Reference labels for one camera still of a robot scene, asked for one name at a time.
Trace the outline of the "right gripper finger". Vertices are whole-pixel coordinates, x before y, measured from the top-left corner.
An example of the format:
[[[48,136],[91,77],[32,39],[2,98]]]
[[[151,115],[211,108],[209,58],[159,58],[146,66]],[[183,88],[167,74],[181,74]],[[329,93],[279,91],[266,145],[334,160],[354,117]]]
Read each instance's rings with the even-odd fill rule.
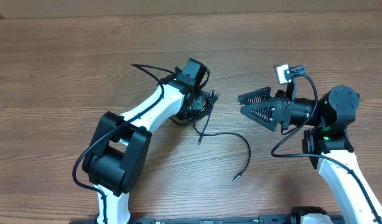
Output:
[[[252,119],[270,131],[277,129],[277,124],[282,111],[282,100],[275,98],[260,103],[243,106],[241,114]]]
[[[269,86],[238,96],[241,105],[253,105],[262,101],[270,100],[271,88]]]

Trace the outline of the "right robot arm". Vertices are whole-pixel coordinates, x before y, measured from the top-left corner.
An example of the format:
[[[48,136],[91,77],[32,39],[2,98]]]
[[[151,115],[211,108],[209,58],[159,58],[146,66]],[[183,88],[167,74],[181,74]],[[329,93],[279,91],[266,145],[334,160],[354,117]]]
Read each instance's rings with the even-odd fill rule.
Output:
[[[326,181],[345,223],[382,223],[382,206],[365,180],[347,128],[356,118],[360,96],[348,86],[336,86],[321,99],[298,98],[296,86],[288,85],[270,95],[269,87],[242,94],[241,114],[275,131],[305,125],[300,157],[309,157]]]

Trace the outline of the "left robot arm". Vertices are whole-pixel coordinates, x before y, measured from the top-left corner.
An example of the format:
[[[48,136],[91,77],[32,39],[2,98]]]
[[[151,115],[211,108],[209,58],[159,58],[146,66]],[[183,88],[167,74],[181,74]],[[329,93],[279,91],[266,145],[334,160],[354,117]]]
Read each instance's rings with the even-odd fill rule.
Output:
[[[202,89],[210,76],[208,68],[190,58],[184,68],[168,71],[157,81],[156,91],[134,109],[99,120],[89,147],[76,161],[88,174],[98,196],[99,212],[92,223],[128,223],[129,193],[146,161],[153,132],[167,119],[195,120],[202,115]]]

